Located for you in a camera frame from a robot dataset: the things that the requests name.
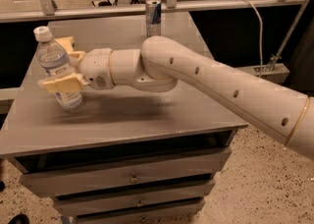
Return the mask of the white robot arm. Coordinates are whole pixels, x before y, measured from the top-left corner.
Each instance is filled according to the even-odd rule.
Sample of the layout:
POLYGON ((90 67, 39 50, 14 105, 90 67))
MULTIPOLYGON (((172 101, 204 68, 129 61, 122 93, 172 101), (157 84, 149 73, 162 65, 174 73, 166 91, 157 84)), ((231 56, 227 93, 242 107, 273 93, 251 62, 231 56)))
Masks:
POLYGON ((240 118, 314 159, 314 98, 202 56, 164 36, 147 38, 139 49, 94 49, 72 54, 76 66, 41 80, 48 92, 75 92, 86 86, 129 85, 143 91, 192 85, 240 118))

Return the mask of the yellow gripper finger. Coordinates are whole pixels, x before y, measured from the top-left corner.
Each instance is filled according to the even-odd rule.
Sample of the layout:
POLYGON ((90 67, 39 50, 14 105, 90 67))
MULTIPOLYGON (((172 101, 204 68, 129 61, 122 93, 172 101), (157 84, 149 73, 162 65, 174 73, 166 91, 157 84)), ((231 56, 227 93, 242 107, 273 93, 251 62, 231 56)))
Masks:
POLYGON ((40 80, 38 85, 51 93, 78 92, 88 85, 88 81, 81 74, 71 73, 66 76, 53 76, 40 80))
POLYGON ((69 60, 73 68, 77 69, 79 67, 80 61, 84 55, 84 51, 73 51, 69 53, 69 60))

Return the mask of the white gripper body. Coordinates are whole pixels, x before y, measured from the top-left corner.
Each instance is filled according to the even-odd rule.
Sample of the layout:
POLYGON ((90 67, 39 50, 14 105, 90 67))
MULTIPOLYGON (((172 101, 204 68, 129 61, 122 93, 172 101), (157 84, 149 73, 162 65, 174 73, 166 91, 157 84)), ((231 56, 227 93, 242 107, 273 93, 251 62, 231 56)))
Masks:
POLYGON ((110 48, 94 49, 82 57, 78 68, 90 87, 102 90, 112 89, 115 86, 109 68, 112 52, 110 48))

